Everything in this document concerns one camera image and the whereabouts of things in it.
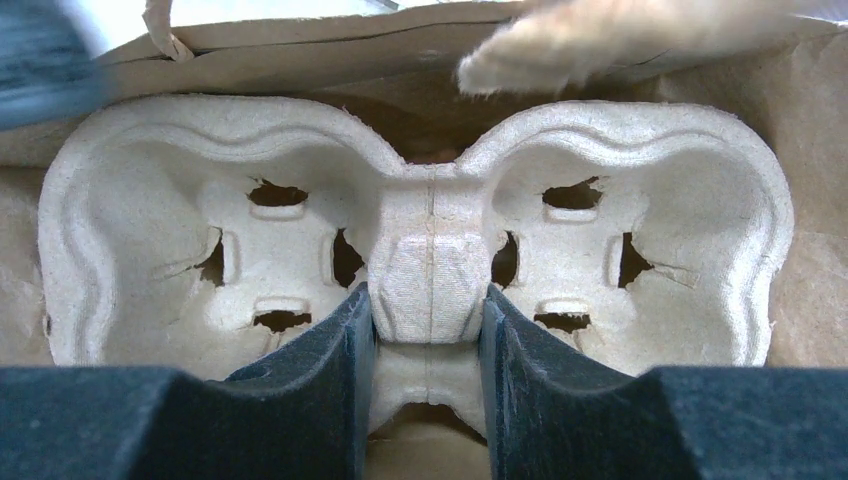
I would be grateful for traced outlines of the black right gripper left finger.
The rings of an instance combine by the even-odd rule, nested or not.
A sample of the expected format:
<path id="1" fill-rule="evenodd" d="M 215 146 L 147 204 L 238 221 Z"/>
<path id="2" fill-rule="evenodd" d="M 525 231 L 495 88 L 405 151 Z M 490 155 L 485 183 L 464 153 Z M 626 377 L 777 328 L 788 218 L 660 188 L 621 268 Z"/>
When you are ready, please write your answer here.
<path id="1" fill-rule="evenodd" d="M 359 479 L 369 295 L 222 381 L 163 367 L 1 372 L 5 479 Z"/>

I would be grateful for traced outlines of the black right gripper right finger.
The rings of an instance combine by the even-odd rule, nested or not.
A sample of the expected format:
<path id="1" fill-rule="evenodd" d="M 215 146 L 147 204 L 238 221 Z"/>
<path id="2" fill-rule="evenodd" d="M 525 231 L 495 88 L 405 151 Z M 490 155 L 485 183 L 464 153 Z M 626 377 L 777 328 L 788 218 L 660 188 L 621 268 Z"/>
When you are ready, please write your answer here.
<path id="1" fill-rule="evenodd" d="M 661 366 L 631 377 L 496 287 L 479 356 L 496 479 L 843 479 L 843 369 Z"/>

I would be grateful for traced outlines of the brown pulp cup carrier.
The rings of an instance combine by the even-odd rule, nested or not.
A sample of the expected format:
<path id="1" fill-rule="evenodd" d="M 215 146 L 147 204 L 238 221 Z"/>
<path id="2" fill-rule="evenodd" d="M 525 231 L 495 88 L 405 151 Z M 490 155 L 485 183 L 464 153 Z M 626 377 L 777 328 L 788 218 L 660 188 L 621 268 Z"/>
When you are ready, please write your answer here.
<path id="1" fill-rule="evenodd" d="M 515 114 L 446 164 L 406 162 L 359 119 L 281 97 L 167 95 L 91 115 L 42 189 L 38 249 L 59 365 L 165 364 L 221 379 L 349 294 L 359 253 L 379 337 L 370 425 L 407 403 L 484 427 L 475 341 L 496 253 L 528 317 L 636 375 L 760 366 L 794 230 L 772 150 L 698 105 L 562 102 Z"/>

